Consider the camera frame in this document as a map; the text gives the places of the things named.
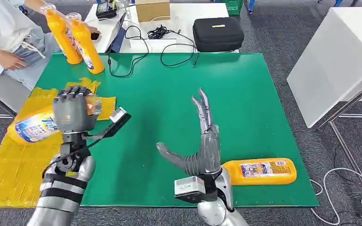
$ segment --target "detergent bottle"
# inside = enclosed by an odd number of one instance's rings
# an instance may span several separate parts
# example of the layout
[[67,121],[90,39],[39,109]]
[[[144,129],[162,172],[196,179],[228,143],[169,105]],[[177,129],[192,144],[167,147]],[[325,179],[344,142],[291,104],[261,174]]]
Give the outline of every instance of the detergent bottle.
[[296,169],[287,158],[233,160],[222,165],[232,185],[284,185],[296,180]]
[[65,19],[56,11],[55,5],[46,3],[41,6],[41,12],[45,15],[48,27],[66,56],[67,62],[71,65],[80,63],[82,57],[77,51],[75,41],[70,31],[66,27]]
[[91,32],[81,21],[81,15],[79,13],[69,13],[66,18],[88,70],[92,74],[101,73],[105,67],[92,43]]
[[[93,94],[86,97],[88,115],[99,115],[102,103]],[[20,144],[34,143],[59,132],[52,106],[34,112],[30,117],[14,121],[7,135]]]

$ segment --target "black zipper case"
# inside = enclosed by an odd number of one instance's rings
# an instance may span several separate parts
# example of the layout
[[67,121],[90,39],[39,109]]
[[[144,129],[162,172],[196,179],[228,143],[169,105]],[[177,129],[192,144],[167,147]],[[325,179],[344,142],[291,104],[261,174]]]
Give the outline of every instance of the black zipper case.
[[223,52],[239,49],[244,34],[233,17],[197,19],[192,27],[199,52]]

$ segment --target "green mat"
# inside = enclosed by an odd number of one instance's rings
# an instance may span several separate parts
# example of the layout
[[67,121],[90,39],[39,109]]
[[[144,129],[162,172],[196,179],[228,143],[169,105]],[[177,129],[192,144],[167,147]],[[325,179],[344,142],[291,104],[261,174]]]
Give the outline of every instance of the green mat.
[[[126,74],[138,54],[113,54],[112,71]],[[186,59],[188,53],[165,54],[166,63]],[[189,155],[198,150],[199,119],[190,98],[202,87],[207,93],[214,123],[218,124],[222,162],[254,158],[290,158],[297,179],[289,185],[234,186],[236,206],[318,206],[277,92],[262,54],[201,53],[169,68],[160,54],[149,54],[135,65],[129,78],[115,78],[106,70],[88,72],[84,63],[69,65],[54,55],[37,83],[43,89],[61,89],[68,81],[88,77],[102,82],[97,95],[117,97],[117,105],[132,118],[115,137],[91,148],[96,171],[82,205],[195,206],[173,198],[173,182],[187,175],[164,160],[155,143]],[[107,56],[102,55],[103,62]],[[97,122],[95,132],[107,121]]]

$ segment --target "drawstring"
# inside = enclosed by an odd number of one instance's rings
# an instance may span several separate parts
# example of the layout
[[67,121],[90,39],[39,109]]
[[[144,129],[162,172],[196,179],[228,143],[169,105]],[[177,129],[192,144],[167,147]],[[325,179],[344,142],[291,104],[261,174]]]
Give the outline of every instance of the drawstring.
[[[26,35],[25,38],[29,39],[29,38],[31,38],[31,35],[28,34],[28,35]],[[34,52],[37,52],[43,59],[46,58],[46,56],[44,56],[36,47],[34,47],[33,45],[31,45],[31,44],[29,44],[29,43],[27,43],[25,41],[21,42],[21,47],[29,49],[29,50],[34,51]]]

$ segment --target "white shirt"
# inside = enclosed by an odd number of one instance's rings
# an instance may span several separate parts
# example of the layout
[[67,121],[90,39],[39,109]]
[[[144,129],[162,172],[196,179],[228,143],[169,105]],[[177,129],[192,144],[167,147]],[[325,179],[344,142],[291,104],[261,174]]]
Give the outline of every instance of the white shirt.
[[30,30],[37,25],[26,17],[18,6],[24,0],[0,0],[0,49],[13,53]]

